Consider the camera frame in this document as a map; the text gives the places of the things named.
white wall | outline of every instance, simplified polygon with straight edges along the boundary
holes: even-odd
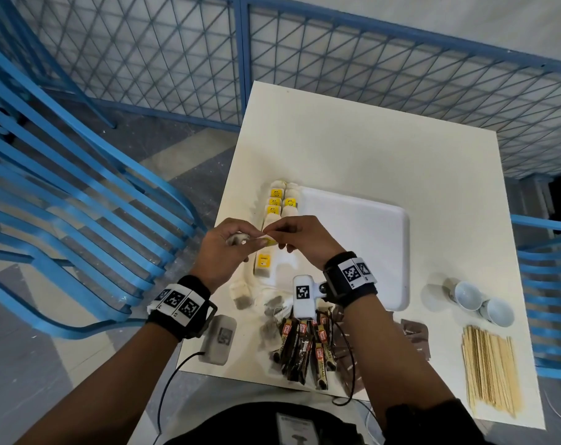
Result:
[[[561,60],[561,0],[296,0]]]

blue chair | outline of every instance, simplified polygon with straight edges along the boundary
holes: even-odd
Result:
[[[11,0],[0,0],[0,51],[41,87],[71,92],[110,128],[116,127],[72,81],[23,20]]]
[[[87,146],[75,143],[55,126],[55,119],[48,121],[24,98],[37,98],[74,132],[71,136],[75,140],[80,138],[80,143]],[[26,129],[17,122],[19,115],[37,127],[34,129],[37,135],[30,132],[32,128]],[[10,134],[17,139],[14,146],[7,142]],[[139,226],[116,215],[113,209],[89,194],[93,191]],[[143,293],[154,286],[154,279],[165,272],[165,265],[175,259],[176,252],[186,246],[187,240],[197,230],[206,231],[187,198],[84,126],[1,53],[0,206],[10,208],[0,208],[0,260],[31,264],[99,322],[78,328],[54,321],[1,282],[0,303],[33,328],[69,339],[142,324],[143,319],[129,318],[130,308],[141,303]],[[15,215],[15,210],[23,214]],[[102,226],[97,221],[100,218],[110,222],[117,231]],[[40,222],[60,230],[68,241],[41,228]],[[141,224],[145,232],[139,230]],[[81,231],[82,227],[99,236],[107,244],[105,248],[117,250],[125,259],[116,259],[89,239]],[[10,235],[6,231],[18,231],[18,234]],[[38,244],[25,240],[24,236],[35,238],[32,241]],[[61,257],[51,258],[39,243]],[[68,268],[84,273],[87,281],[108,294],[107,299],[89,289],[89,284],[81,283]]]
[[[558,221],[512,215],[511,222],[516,225],[561,231],[561,222]],[[520,260],[524,288],[540,292],[538,295],[524,295],[526,303],[537,306],[537,309],[527,309],[528,318],[550,322],[553,325],[551,328],[530,326],[533,339],[540,337],[544,342],[548,342],[533,343],[534,353],[543,356],[535,358],[537,373],[540,376],[561,379],[561,344],[550,344],[550,339],[561,341],[561,329],[555,327],[561,325],[561,265],[557,265],[557,261],[561,261],[561,250],[557,248],[561,248],[561,236],[518,247],[517,256]],[[535,275],[553,281],[534,279]]]

person's left hand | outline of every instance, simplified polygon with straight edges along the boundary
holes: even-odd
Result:
[[[236,232],[245,232],[251,239],[241,245],[227,245],[226,240]],[[262,231],[245,220],[227,218],[206,233],[194,267],[189,274],[197,276],[211,294],[229,281],[241,262],[263,248],[266,239],[254,239],[263,235]]]

forearm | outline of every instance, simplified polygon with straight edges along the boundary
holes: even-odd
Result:
[[[17,444],[126,444],[177,344],[147,323]]]
[[[357,365],[381,428],[389,407],[430,408],[454,398],[433,367],[395,326],[375,295],[344,310]]]

white tray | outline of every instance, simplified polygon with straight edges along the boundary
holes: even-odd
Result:
[[[299,215],[315,215],[346,249],[365,259],[377,278],[378,298],[391,311],[409,304],[409,219],[398,206],[301,187]],[[270,278],[261,284],[291,291],[296,275],[324,280],[299,252],[274,250]]]

